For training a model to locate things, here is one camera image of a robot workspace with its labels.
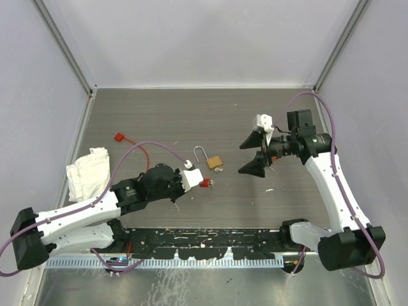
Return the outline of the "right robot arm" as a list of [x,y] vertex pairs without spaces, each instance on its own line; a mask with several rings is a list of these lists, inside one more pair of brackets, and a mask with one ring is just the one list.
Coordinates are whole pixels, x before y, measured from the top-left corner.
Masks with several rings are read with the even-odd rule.
[[279,229],[282,248],[294,251],[302,245],[318,253],[328,271],[373,263],[386,234],[382,227],[371,224],[357,204],[331,136],[316,131],[310,110],[288,112],[287,120],[289,130],[274,137],[277,128],[272,117],[255,116],[252,132],[240,148],[255,148],[256,155],[239,173],[263,178],[275,159],[298,157],[317,185],[330,227],[319,228],[306,219],[284,221]]

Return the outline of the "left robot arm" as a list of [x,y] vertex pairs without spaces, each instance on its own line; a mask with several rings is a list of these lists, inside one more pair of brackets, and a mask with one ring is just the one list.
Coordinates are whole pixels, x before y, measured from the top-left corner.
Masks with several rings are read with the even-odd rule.
[[128,236],[118,217],[153,201],[175,201],[202,181],[199,169],[174,170],[161,163],[136,178],[121,180],[98,197],[40,213],[25,208],[10,230],[17,269],[28,270],[51,256],[84,249],[122,252]]

